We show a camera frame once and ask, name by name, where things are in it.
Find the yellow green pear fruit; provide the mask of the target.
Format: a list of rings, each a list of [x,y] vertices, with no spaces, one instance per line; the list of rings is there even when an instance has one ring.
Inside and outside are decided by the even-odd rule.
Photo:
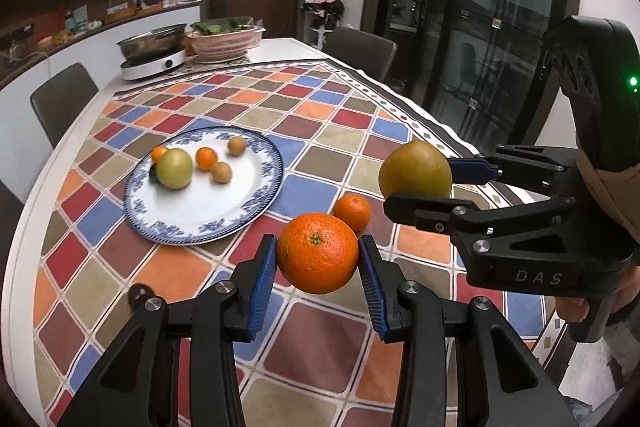
[[[447,158],[432,144],[414,140],[394,150],[378,172],[385,198],[394,193],[448,198],[452,174]]]

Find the orange top tangerine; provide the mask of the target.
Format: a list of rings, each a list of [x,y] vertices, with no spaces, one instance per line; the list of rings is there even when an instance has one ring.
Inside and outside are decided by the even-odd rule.
[[[345,286],[358,265],[357,236],[342,220],[305,213],[278,237],[278,267],[288,283],[307,294],[326,295]]]

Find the orange tangerine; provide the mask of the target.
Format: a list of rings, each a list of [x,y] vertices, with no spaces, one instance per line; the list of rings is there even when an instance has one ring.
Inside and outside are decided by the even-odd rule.
[[[358,265],[357,236],[342,220],[305,213],[278,237],[278,267],[288,283],[307,294],[326,295],[345,286]]]
[[[154,147],[151,152],[151,158],[153,162],[157,162],[162,158],[162,156],[166,153],[167,147],[163,145],[159,145]]]
[[[196,167],[201,171],[210,171],[218,161],[217,153],[210,147],[200,147],[195,154]]]
[[[356,234],[367,228],[371,219],[371,207],[367,199],[355,193],[346,193],[337,199],[332,215],[342,220]]]

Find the brown kiwi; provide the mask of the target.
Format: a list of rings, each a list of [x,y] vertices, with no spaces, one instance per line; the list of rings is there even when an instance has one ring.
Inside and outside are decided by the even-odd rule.
[[[235,135],[227,143],[228,153],[233,157],[240,157],[247,148],[247,142],[244,136]]]
[[[224,161],[217,161],[210,169],[210,174],[214,182],[218,184],[227,184],[232,179],[232,169]]]

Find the dark plum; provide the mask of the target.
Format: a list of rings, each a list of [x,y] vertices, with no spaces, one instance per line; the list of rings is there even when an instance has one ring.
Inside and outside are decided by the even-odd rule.
[[[135,283],[127,291],[128,305],[132,311],[136,311],[155,296],[155,291],[150,286],[143,283]]]
[[[157,176],[157,165],[156,164],[153,164],[151,166],[150,170],[149,170],[149,179],[150,179],[151,183],[154,183],[154,184],[159,184],[160,183],[160,180],[158,179],[158,176]]]

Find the large green pomelo fruit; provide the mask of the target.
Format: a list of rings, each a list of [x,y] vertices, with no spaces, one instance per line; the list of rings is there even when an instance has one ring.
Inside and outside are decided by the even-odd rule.
[[[193,160],[185,150],[168,148],[156,163],[158,182],[171,190],[182,190],[191,183]]]

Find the right dark chair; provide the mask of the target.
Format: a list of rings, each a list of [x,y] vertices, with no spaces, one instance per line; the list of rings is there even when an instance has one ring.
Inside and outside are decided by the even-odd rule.
[[[348,27],[337,27],[326,37],[322,51],[362,70],[367,76],[384,82],[397,52],[392,40]]]

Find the dark chair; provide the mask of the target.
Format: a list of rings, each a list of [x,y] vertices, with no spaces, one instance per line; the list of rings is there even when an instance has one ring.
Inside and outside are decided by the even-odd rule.
[[[30,104],[52,147],[99,92],[84,66],[72,64],[32,92]]]
[[[367,76],[384,82],[397,52],[392,40],[348,27],[337,27],[326,37],[322,51],[362,70]]]
[[[13,236],[20,220],[23,203],[0,182],[0,261],[1,270],[6,269]]]

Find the child seat with pink item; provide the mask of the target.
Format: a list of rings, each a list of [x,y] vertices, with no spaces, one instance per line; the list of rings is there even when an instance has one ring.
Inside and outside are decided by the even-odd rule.
[[[311,0],[300,9],[304,13],[304,43],[321,50],[326,37],[341,25],[345,13],[342,0]]]

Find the pink colander basket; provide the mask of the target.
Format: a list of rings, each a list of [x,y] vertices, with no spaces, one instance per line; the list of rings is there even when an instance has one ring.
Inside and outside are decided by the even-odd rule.
[[[191,31],[186,34],[186,38],[200,61],[223,62],[244,56],[249,49],[256,48],[264,31],[264,28],[250,27],[207,36]]]

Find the white induction cooker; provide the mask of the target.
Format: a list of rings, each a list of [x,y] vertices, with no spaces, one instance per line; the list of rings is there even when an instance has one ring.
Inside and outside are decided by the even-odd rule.
[[[138,81],[172,72],[181,67],[186,61],[186,50],[166,53],[155,58],[145,60],[127,60],[120,64],[122,79],[126,81]]]

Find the near left dark chair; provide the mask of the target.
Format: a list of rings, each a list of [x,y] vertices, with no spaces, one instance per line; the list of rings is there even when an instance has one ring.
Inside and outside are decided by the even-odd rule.
[[[0,261],[1,270],[6,269],[13,236],[20,220],[23,203],[0,182]]]

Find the steel pan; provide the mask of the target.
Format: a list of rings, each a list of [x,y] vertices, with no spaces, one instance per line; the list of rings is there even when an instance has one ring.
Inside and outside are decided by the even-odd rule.
[[[128,61],[151,60],[164,53],[180,50],[185,36],[186,24],[175,24],[120,40],[117,45]]]

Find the green leafy vegetables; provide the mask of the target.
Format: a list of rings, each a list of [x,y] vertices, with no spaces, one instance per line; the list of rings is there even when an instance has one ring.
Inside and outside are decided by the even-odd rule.
[[[219,23],[197,22],[191,25],[192,30],[200,36],[232,34],[232,32],[249,30],[253,27],[254,20],[251,18],[246,23],[240,23],[234,18],[227,18]]]

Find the far left dark chair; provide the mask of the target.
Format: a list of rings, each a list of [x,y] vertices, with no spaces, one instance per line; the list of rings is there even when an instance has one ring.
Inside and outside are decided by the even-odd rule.
[[[52,147],[99,92],[84,66],[72,64],[32,92],[30,104]]]

